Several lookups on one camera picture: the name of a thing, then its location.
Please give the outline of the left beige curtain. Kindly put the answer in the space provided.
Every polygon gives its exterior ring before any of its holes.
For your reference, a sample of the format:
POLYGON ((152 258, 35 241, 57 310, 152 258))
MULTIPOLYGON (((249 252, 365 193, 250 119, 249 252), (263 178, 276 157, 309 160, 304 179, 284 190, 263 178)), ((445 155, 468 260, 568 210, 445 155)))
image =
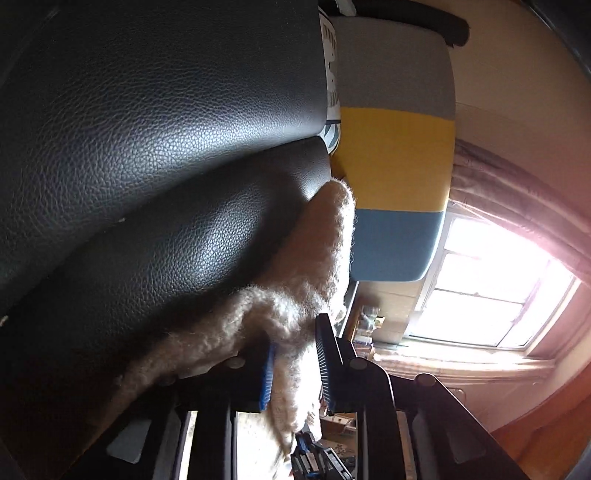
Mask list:
POLYGON ((523 168, 457 140, 450 199, 534 242, 590 283, 590 216, 523 168))

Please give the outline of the wooden side table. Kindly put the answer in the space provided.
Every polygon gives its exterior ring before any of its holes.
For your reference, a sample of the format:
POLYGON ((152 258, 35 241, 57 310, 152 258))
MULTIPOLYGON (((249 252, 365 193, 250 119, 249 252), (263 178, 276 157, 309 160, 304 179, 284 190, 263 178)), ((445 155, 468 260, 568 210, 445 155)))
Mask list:
POLYGON ((402 340, 407 316, 404 298, 389 286, 360 282, 342 337, 352 342, 359 357, 373 360, 402 340))

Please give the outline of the blue triangle pattern cushion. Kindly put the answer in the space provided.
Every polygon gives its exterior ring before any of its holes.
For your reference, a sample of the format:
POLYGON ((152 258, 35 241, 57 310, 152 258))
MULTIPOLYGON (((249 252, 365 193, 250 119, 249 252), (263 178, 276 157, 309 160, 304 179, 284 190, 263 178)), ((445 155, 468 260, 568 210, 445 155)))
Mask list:
POLYGON ((335 28, 322 8, 318 8, 322 33, 322 48, 325 58, 325 83, 327 84, 327 120, 322 132, 318 134, 324 140, 329 155, 339 147, 341 140, 341 102, 338 91, 338 43, 335 28))

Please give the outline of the cream knitted sweater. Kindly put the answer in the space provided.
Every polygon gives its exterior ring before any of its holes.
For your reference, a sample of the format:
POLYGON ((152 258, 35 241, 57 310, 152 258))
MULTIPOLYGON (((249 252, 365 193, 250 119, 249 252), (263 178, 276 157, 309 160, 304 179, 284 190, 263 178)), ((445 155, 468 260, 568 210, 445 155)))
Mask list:
POLYGON ((118 379, 102 422, 112 422, 157 381, 202 374, 267 334, 276 345, 270 405, 238 417, 238 478, 287 479, 297 431, 318 428, 321 377, 315 318, 342 318, 349 284, 355 199, 332 179, 304 207, 297 225, 252 284, 199 320, 167 333, 118 379))

